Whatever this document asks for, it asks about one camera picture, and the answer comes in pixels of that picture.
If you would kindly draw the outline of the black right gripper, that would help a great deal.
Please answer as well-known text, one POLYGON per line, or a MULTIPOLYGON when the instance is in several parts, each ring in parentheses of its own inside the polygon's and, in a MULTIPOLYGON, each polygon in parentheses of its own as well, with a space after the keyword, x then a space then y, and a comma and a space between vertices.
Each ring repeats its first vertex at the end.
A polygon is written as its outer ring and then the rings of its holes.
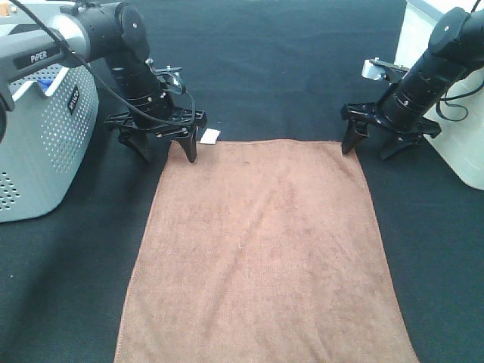
POLYGON ((424 139, 422 135, 435 138, 442 131, 437 122, 424 117, 391 120, 376 103, 344 104, 340 112, 342 119, 347 121, 341 142, 343 154, 348 154, 369 137, 369 126, 395 134, 383 145, 381 160, 388 160, 403 150, 420 145, 424 139))

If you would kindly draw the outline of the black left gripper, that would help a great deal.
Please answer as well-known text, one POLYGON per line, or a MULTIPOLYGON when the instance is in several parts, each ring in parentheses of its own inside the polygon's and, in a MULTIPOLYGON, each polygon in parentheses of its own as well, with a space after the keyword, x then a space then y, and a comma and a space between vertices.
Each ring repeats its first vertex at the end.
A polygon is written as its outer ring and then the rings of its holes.
POLYGON ((176 107, 169 109, 168 116, 151 116, 137 107, 128 106, 128 111, 116 113, 105 119, 104 125, 119 131, 118 141, 134 151, 144 162, 152 160, 149 134, 168 137, 175 135, 175 141, 182 147, 190 163, 197 159, 197 128, 204 128, 207 115, 203 110, 176 107))

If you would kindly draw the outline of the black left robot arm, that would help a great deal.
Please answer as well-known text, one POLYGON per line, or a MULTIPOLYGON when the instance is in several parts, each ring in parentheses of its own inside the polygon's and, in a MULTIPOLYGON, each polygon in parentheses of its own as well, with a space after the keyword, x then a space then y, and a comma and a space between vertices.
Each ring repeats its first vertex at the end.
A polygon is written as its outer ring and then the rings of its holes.
POLYGON ((16 33, 1 43, 1 131, 14 111, 11 83, 61 64, 87 67, 104 59, 118 91, 107 88, 125 104, 125 113, 104 124, 118 130, 118 140, 144 160, 150 159, 148 135, 177 141, 188 161, 197 158, 197 130, 206 126, 204 111, 175 106, 172 96, 186 94, 180 68, 157 69, 143 17, 127 2, 3 1, 1 24, 33 23, 35 30, 16 33))

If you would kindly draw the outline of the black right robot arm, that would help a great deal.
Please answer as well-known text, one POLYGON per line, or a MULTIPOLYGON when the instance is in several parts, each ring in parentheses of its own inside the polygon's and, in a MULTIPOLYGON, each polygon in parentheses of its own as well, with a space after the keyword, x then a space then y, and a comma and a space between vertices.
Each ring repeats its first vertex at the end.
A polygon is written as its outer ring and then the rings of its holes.
POLYGON ((391 134, 380 156, 387 160, 407 147, 418 145, 428 135, 442 131, 437 122, 425 118, 458 81, 483 67, 483 12, 456 7, 435 25, 425 52, 411 68, 366 60, 365 78, 385 80, 390 86, 376 102, 345 104, 341 117, 347 121, 341 143, 343 154, 368 138, 373 125, 391 134))

